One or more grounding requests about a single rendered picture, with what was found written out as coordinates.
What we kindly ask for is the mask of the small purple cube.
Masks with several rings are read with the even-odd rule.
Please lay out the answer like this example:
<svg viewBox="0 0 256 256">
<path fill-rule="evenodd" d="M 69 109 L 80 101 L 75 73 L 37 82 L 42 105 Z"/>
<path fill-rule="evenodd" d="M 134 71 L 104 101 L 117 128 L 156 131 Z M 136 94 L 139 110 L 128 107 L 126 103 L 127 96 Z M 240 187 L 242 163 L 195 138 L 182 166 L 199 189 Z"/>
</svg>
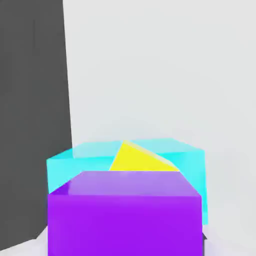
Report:
<svg viewBox="0 0 256 256">
<path fill-rule="evenodd" d="M 203 256 L 202 198 L 179 171 L 84 171 L 47 203 L 48 256 Z"/>
</svg>

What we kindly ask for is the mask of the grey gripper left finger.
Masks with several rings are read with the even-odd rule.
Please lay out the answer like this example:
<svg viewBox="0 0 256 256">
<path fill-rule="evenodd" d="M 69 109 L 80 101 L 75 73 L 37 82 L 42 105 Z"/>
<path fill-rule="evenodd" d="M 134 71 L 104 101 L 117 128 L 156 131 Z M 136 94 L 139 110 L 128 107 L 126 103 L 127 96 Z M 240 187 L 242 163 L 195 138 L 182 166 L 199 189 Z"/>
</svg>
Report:
<svg viewBox="0 0 256 256">
<path fill-rule="evenodd" d="M 48 227 L 36 239 L 0 251 L 0 256 L 48 256 Z"/>
</svg>

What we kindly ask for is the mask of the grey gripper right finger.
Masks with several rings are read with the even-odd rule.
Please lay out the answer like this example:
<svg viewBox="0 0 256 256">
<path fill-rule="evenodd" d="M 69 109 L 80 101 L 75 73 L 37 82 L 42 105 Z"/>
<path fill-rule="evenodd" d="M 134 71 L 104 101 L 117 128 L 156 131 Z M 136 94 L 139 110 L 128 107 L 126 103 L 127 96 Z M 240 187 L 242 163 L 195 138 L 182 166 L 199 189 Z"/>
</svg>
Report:
<svg viewBox="0 0 256 256">
<path fill-rule="evenodd" d="M 203 234 L 204 256 L 256 256 L 256 251 Z"/>
</svg>

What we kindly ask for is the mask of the large cyan box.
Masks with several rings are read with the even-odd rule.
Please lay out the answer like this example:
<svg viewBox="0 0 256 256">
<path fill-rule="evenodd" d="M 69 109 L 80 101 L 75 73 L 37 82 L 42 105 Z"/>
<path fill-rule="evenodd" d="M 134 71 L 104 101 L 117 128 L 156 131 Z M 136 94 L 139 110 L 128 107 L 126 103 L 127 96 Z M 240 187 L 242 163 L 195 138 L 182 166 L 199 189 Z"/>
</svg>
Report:
<svg viewBox="0 0 256 256">
<path fill-rule="evenodd" d="M 202 197 L 202 223 L 208 224 L 205 152 L 173 138 L 133 141 L 172 162 Z M 122 141 L 85 142 L 46 161 L 48 191 L 51 193 L 82 171 L 108 171 Z"/>
</svg>

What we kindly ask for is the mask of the small yellow cube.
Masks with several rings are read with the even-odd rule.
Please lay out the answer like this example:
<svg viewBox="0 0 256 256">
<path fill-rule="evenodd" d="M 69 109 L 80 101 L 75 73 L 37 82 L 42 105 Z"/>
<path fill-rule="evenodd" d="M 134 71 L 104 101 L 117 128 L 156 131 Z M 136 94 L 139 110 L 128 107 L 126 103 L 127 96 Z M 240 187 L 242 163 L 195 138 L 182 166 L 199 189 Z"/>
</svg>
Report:
<svg viewBox="0 0 256 256">
<path fill-rule="evenodd" d="M 124 140 L 109 168 L 110 171 L 172 171 L 180 170 L 166 158 L 131 141 Z"/>
</svg>

